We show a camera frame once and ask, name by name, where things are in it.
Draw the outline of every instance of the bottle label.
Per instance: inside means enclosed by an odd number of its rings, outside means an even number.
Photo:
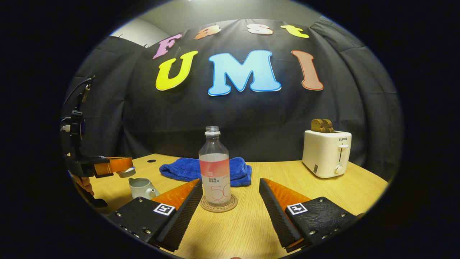
[[[212,203],[225,203],[230,200],[229,159],[209,162],[200,159],[201,180],[206,200]]]

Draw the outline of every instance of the cable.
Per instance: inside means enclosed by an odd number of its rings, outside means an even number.
[[[87,78],[85,81],[79,83],[79,84],[72,90],[72,92],[70,92],[70,94],[67,96],[67,98],[65,99],[64,103],[62,104],[62,108],[64,109],[65,104],[67,103],[67,101],[69,100],[69,98],[72,96],[72,94],[75,92],[75,90],[76,90],[80,85],[85,84],[85,83],[91,84],[93,78],[94,78],[94,77],[92,77],[92,78]]]

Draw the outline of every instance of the ceiling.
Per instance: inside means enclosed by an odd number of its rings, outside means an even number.
[[[147,11],[140,19],[169,35],[214,22],[272,19],[311,26],[320,13],[291,0],[172,0]]]

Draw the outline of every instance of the black fabric curtain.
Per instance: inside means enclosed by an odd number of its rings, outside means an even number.
[[[248,32],[248,24],[265,24],[271,35]],[[195,40],[211,25],[221,31]],[[301,28],[309,38],[296,37],[282,25]],[[328,118],[335,130],[352,134],[350,162],[389,180],[397,171],[403,146],[403,115],[395,87],[379,60],[345,29],[321,17],[313,26],[264,19],[241,19],[203,25],[181,38],[156,59],[159,44],[143,48],[110,36],[85,60],[70,89],[96,75],[82,110],[87,155],[142,157],[151,153],[197,158],[206,126],[220,127],[230,158],[249,162],[302,159],[304,131],[310,121]],[[271,67],[282,88],[254,92],[249,77],[241,92],[229,78],[231,92],[210,96],[214,65],[208,58],[230,53],[241,64],[253,50],[268,50]],[[291,51],[314,57],[324,89],[307,90],[300,63]],[[179,73],[184,53],[198,51],[187,78],[177,87],[155,87],[159,65],[176,58],[169,78]],[[63,114],[70,114],[75,98]],[[68,138],[63,143],[69,148]]]

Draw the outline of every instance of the colorful foam letter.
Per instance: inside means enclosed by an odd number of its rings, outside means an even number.
[[[190,72],[190,67],[192,66],[192,59],[198,51],[190,51],[180,56],[182,59],[182,65],[180,67],[179,74],[174,78],[168,78],[169,70],[171,65],[176,61],[176,59],[166,60],[161,63],[159,66],[160,71],[158,71],[158,76],[156,77],[156,88],[160,91],[168,90],[178,86],[182,81],[184,81]]]
[[[281,28],[287,29],[287,31],[294,36],[301,38],[310,38],[310,36],[308,36],[307,34],[300,33],[300,31],[304,31],[301,28],[295,28],[292,25],[281,25]]]
[[[323,90],[324,87],[319,81],[315,66],[313,65],[313,56],[300,50],[293,50],[291,53],[299,59],[300,66],[302,67],[302,73],[304,74],[302,86],[308,90]]]
[[[255,92],[278,91],[281,84],[276,81],[270,63],[271,52],[268,50],[251,51],[241,65],[229,53],[220,53],[209,57],[214,63],[213,86],[207,91],[210,96],[224,95],[231,91],[225,83],[228,75],[238,91],[243,91],[251,73],[254,81],[249,88]]]
[[[206,27],[198,32],[198,35],[195,36],[195,40],[202,39],[208,35],[216,34],[220,31],[221,29],[219,28],[219,25],[213,25],[213,26]]]
[[[153,59],[156,59],[156,58],[166,54],[168,52],[168,50],[166,48],[167,47],[171,48],[174,45],[174,43],[176,42],[176,39],[179,39],[180,37],[182,37],[182,35],[177,34],[177,35],[169,37],[169,38],[167,38],[165,40],[160,41],[160,46],[158,47],[158,51],[156,52],[155,56],[153,56]]]
[[[270,27],[265,24],[248,24],[247,30],[254,34],[273,34],[273,31],[270,30]]]

